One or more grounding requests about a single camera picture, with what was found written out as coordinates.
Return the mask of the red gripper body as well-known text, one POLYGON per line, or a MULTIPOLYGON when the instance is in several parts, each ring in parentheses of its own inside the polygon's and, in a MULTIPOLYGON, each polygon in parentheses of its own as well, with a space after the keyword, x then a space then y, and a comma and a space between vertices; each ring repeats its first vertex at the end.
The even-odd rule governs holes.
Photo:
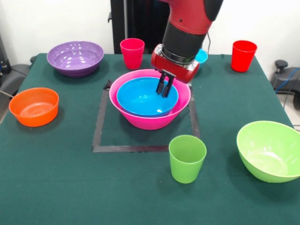
POLYGON ((192 60, 191 63, 186 65, 177 64, 172 62, 163 55, 163 45, 158 44, 151 56, 152 66, 161 72, 175 76, 175 78, 183 83, 189 83, 198 72, 200 63, 192 60))

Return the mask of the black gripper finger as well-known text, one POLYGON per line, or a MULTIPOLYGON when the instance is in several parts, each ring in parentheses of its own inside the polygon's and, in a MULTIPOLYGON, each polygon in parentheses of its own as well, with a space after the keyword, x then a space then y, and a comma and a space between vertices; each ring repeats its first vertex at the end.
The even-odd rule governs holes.
POLYGON ((166 73, 161 72, 161 76, 157 85, 157 89, 156 89, 156 93, 159 95, 162 93, 163 89, 164 89, 164 85, 165 85, 165 77, 166 77, 166 73))
POLYGON ((167 98, 168 95, 169 95, 169 92, 172 88, 172 85, 173 85, 173 81, 174 81, 174 76, 171 76, 171 75, 167 75, 168 77, 168 84, 164 87, 164 90, 163 90, 163 97, 164 98, 167 98))

